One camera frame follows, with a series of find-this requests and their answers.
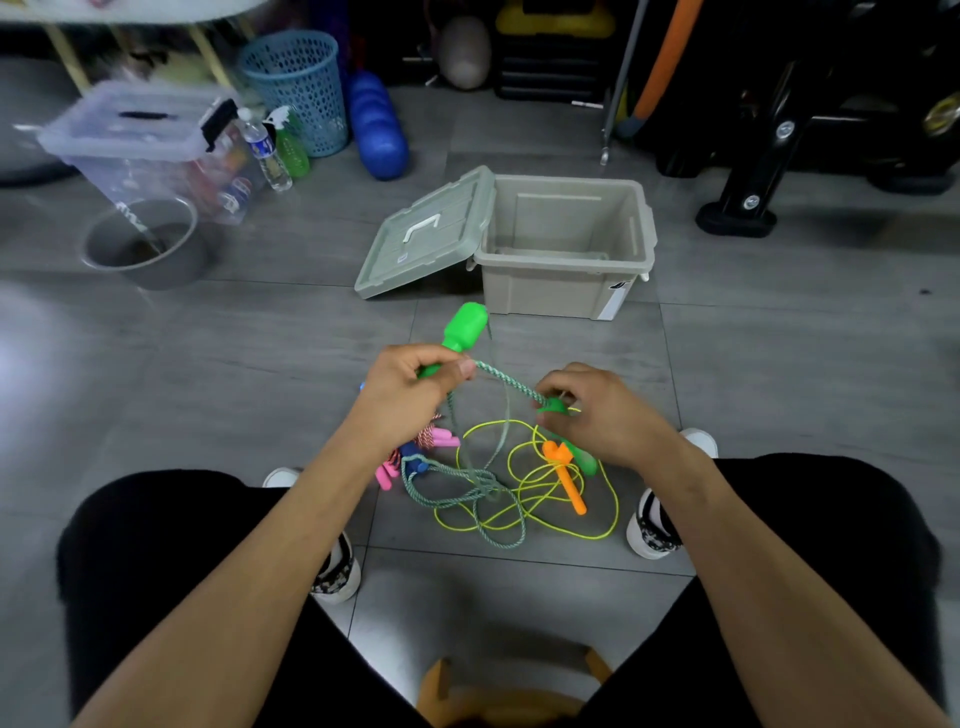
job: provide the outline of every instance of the hand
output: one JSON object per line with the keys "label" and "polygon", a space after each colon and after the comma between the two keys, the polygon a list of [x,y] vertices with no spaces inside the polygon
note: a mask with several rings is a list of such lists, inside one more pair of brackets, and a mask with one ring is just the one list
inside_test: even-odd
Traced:
{"label": "hand", "polygon": [[[430,364],[443,366],[417,379],[417,372]],[[344,426],[386,456],[429,425],[447,393],[475,372],[472,359],[439,344],[387,347],[370,367]]]}
{"label": "hand", "polygon": [[540,412],[537,423],[594,457],[640,472],[677,441],[673,426],[635,395],[619,376],[573,362],[551,372],[536,387],[547,397],[580,403],[580,414]]}

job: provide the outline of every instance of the wooden stool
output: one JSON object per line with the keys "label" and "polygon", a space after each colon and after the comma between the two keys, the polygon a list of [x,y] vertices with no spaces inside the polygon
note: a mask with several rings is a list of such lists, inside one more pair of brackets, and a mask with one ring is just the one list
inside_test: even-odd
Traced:
{"label": "wooden stool", "polygon": [[[585,655],[587,668],[603,685],[613,671],[592,647]],[[457,688],[450,692],[450,662],[438,660],[420,683],[417,710],[433,728],[447,728],[477,719],[495,728],[534,728],[560,717],[580,713],[584,701],[558,692]]]}

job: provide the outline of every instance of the yellow case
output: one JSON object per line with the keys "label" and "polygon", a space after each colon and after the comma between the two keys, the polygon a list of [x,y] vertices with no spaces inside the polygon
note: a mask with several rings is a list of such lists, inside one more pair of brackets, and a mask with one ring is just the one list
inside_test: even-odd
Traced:
{"label": "yellow case", "polygon": [[507,0],[497,14],[496,30],[504,36],[547,34],[601,39],[613,35],[616,21],[600,2],[583,15],[528,15],[523,11],[523,0]]}

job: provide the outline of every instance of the sneaker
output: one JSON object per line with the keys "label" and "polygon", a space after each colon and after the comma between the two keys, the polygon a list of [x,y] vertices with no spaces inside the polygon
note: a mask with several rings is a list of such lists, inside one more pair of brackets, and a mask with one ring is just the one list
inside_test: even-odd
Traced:
{"label": "sneaker", "polygon": [[717,441],[713,439],[713,436],[709,432],[704,432],[702,429],[697,429],[696,427],[688,427],[685,430],[681,430],[680,434],[685,437],[688,443],[696,445],[714,460],[720,457]]}
{"label": "sneaker", "polygon": [[289,488],[297,482],[302,472],[300,468],[277,468],[263,479],[262,487]]}
{"label": "sneaker", "polygon": [[[714,459],[719,457],[716,440],[708,432],[691,427],[680,434],[710,457]],[[627,543],[635,553],[645,559],[662,559],[683,545],[679,538],[667,533],[654,523],[650,512],[655,508],[660,509],[660,502],[654,496],[654,492],[647,488],[640,496],[636,513],[627,523]],[[663,523],[662,515],[657,518],[657,521]]]}
{"label": "sneaker", "polygon": [[[277,468],[264,479],[263,487],[289,488],[297,482],[301,472],[297,468]],[[359,588],[360,565],[353,555],[350,539],[342,533],[314,579],[310,595],[321,606],[328,607],[347,601]]]}
{"label": "sneaker", "polygon": [[360,565],[353,555],[350,539],[342,533],[317,574],[310,594],[321,606],[329,607],[347,601],[358,589]]}
{"label": "sneaker", "polygon": [[662,559],[682,545],[679,539],[657,528],[650,520],[650,509],[657,498],[647,488],[640,496],[640,505],[627,523],[627,543],[645,559]]}

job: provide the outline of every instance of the box handle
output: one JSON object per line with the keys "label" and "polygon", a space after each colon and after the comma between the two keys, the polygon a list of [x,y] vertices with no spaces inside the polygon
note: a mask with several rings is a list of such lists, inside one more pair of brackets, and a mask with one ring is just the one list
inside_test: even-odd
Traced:
{"label": "box handle", "polygon": [[415,231],[418,231],[420,228],[429,228],[430,223],[433,223],[434,228],[440,225],[439,212],[436,215],[432,215],[428,217],[426,220],[420,220],[418,223],[416,223],[416,225],[411,225],[409,228],[407,228],[407,234],[403,236],[404,245],[410,242],[410,236],[413,235]]}

